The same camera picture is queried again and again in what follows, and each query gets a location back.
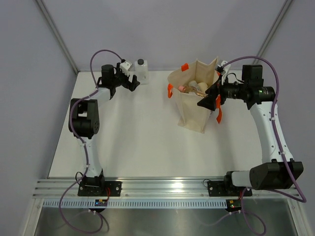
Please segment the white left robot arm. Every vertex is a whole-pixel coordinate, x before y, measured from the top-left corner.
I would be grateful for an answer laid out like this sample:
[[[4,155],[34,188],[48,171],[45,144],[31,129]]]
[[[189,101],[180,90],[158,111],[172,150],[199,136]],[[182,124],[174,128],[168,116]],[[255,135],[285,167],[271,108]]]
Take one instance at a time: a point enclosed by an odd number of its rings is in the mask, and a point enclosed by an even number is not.
[[[71,99],[68,128],[79,142],[85,164],[83,176],[77,181],[78,196],[120,196],[121,183],[105,180],[97,151],[96,135],[100,129],[99,105],[110,101],[117,87],[134,91],[140,85],[136,75],[130,77],[131,67],[132,63],[126,60],[116,66],[103,65],[94,91],[83,98]]]

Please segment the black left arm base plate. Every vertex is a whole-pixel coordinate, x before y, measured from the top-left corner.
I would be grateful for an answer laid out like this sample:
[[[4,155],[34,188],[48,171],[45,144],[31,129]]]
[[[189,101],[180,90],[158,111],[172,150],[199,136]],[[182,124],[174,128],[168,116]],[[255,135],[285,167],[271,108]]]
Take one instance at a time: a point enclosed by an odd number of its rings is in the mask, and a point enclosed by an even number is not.
[[[105,181],[99,184],[80,183],[77,195],[79,197],[119,197],[121,181]]]

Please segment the peach liquid clear bottle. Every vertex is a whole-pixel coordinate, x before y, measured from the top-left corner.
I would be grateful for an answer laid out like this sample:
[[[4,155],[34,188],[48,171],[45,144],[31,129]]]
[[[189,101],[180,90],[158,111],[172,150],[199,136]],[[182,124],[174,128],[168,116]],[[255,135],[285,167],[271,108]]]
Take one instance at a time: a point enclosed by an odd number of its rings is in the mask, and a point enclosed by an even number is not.
[[[179,87],[178,87],[178,90],[179,90],[180,92],[182,92],[182,93],[187,93],[187,94],[189,94],[189,93],[191,93],[191,94],[196,94],[196,95],[198,95],[198,96],[200,96],[200,97],[206,97],[206,96],[207,96],[207,94],[205,94],[205,93],[203,93],[203,92],[201,92],[201,91],[197,90],[197,89],[196,89],[196,88],[194,88],[194,87],[189,87],[189,86],[179,86]]]

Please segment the clear square bottle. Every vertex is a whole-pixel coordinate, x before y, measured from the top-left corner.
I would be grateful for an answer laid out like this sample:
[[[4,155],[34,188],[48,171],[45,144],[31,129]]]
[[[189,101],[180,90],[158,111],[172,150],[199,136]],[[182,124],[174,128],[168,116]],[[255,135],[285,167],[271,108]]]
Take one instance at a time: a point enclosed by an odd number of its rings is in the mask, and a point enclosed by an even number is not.
[[[149,83],[149,71],[148,71],[148,63],[144,59],[138,59],[135,62],[135,74],[137,76],[137,80],[140,84],[148,84]]]

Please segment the silver foil tube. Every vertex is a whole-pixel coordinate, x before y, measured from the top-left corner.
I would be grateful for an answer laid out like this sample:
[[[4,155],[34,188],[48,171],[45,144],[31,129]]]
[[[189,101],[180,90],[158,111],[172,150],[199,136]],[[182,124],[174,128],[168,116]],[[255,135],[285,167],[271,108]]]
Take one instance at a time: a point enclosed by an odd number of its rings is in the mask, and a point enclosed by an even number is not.
[[[198,88],[198,84],[197,84],[197,82],[196,82],[195,80],[190,81],[190,82],[189,82],[189,86],[190,86],[190,87],[193,87],[193,88],[195,88],[195,89]]]

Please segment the canvas tote bag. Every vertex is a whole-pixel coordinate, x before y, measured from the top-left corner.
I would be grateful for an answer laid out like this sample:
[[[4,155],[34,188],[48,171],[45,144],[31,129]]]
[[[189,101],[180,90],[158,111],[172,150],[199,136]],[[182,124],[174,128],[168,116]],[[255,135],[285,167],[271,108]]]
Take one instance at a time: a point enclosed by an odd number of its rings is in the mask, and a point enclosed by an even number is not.
[[[195,132],[204,133],[211,111],[197,105],[202,97],[194,93],[180,92],[178,87],[187,86],[190,81],[206,83],[207,86],[211,86],[219,77],[215,71],[218,62],[218,57],[210,64],[196,60],[192,63],[184,64],[167,77],[169,83],[168,97],[174,98],[181,115],[178,123],[179,126]]]

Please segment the cream lotion pump bottle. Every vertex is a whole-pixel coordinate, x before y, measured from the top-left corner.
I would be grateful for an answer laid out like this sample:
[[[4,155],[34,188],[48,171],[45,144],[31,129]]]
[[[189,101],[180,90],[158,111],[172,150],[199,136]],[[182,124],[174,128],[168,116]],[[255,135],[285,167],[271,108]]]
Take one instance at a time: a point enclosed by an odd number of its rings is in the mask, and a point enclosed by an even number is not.
[[[202,93],[205,93],[206,90],[209,88],[205,82],[198,83],[197,85]]]

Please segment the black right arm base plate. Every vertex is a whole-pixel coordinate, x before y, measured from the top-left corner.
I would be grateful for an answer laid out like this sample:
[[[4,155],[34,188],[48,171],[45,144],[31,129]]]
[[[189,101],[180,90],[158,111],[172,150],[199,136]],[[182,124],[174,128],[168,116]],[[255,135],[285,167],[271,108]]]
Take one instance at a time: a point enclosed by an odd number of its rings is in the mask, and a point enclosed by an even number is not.
[[[238,187],[226,181],[207,181],[210,197],[240,197],[245,187]]]

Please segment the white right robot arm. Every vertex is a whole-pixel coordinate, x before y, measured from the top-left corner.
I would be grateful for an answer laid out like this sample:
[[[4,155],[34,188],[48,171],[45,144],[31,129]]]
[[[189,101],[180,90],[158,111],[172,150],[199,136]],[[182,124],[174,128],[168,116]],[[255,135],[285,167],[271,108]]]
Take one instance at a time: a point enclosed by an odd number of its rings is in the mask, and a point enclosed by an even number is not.
[[[224,69],[217,67],[219,78],[206,90],[206,96],[197,104],[211,111],[219,109],[227,99],[242,100],[256,124],[262,151],[262,163],[249,171],[231,171],[224,177],[223,190],[236,194],[241,187],[255,190],[289,189],[304,167],[295,161],[281,130],[278,107],[274,104],[275,91],[265,87],[262,65],[243,65],[242,79],[230,83],[224,78]]]

